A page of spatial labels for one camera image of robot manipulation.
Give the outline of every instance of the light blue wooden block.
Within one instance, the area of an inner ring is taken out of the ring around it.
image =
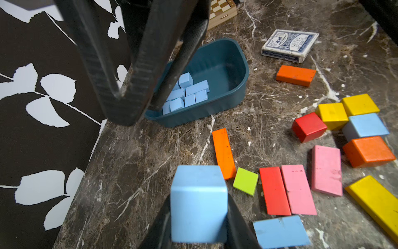
[[[253,222],[253,226],[263,249],[311,244],[297,215]]]
[[[190,73],[184,73],[179,77],[179,86],[181,88],[187,88],[193,85],[193,79]]]
[[[206,90],[206,92],[210,92],[209,83],[207,80],[201,81],[199,83],[194,84],[193,86],[189,86],[185,88],[185,96],[197,93],[199,91]]]
[[[348,117],[348,123],[342,131],[348,141],[356,138],[381,136],[390,134],[376,113]]]
[[[199,92],[195,93],[195,100],[196,100],[196,103],[205,101],[205,100],[207,100],[207,99],[208,99],[208,98],[207,98],[207,92],[206,92],[206,90],[202,90],[202,91],[199,91]]]
[[[170,208],[173,242],[226,242],[228,189],[219,166],[178,166]]]
[[[177,98],[182,98],[182,100],[184,100],[185,98],[185,88],[180,88],[177,90],[174,90],[170,93],[170,95],[167,97],[166,101],[169,100],[174,100]]]
[[[166,115],[166,114],[168,114],[168,113],[170,113],[171,111],[170,111],[170,102],[171,102],[171,100],[169,100],[169,101],[166,101],[165,103],[164,103],[164,105],[163,105],[163,115]]]
[[[176,110],[184,108],[184,101],[182,101],[182,98],[177,98],[175,100],[172,100],[170,102],[170,111],[174,112]]]
[[[186,96],[184,102],[185,102],[185,107],[192,106],[192,105],[196,104],[195,94]]]
[[[179,80],[177,80],[177,82],[176,82],[176,84],[174,85],[174,88],[173,88],[172,91],[180,89],[180,86],[179,86],[178,83],[179,83]]]

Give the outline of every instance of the wooden chess board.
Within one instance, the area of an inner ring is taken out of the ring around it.
[[[213,0],[210,3],[209,26],[211,29],[237,15],[233,0]]]

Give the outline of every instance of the brown marble surface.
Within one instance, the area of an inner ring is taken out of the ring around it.
[[[260,49],[275,29],[316,31],[318,42],[300,66],[316,69],[311,87],[277,82],[281,65]],[[171,129],[142,120],[134,127],[108,123],[69,210],[54,248],[137,248],[169,194],[181,164],[216,164],[211,132],[228,130],[236,165],[260,167],[303,164],[310,169],[314,145],[339,147],[339,132],[301,144],[292,134],[295,118],[319,103],[369,93],[390,130],[387,144],[398,152],[398,49],[357,1],[246,0],[238,16],[211,29],[205,43],[238,41],[250,68],[246,96],[237,107]],[[343,186],[374,176],[398,194],[397,162],[353,169],[343,155]],[[258,185],[250,197],[227,182],[248,223],[271,218]],[[310,237],[307,248],[375,249],[396,245],[346,193],[331,197],[312,192],[317,216],[301,216]],[[177,245],[219,248],[220,245]]]

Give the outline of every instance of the black and white wallpaper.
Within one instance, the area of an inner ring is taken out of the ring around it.
[[[121,85],[121,10],[95,2]],[[0,34],[0,249],[52,248],[106,118],[55,6],[0,0]]]

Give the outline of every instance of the plastic container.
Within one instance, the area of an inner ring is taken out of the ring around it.
[[[168,63],[159,84],[163,81],[171,62]],[[189,72],[194,84],[207,80],[210,92],[208,100],[163,115],[148,110],[145,118],[165,127],[174,127],[237,106],[245,97],[249,66],[237,41],[219,39],[200,47],[183,73]]]

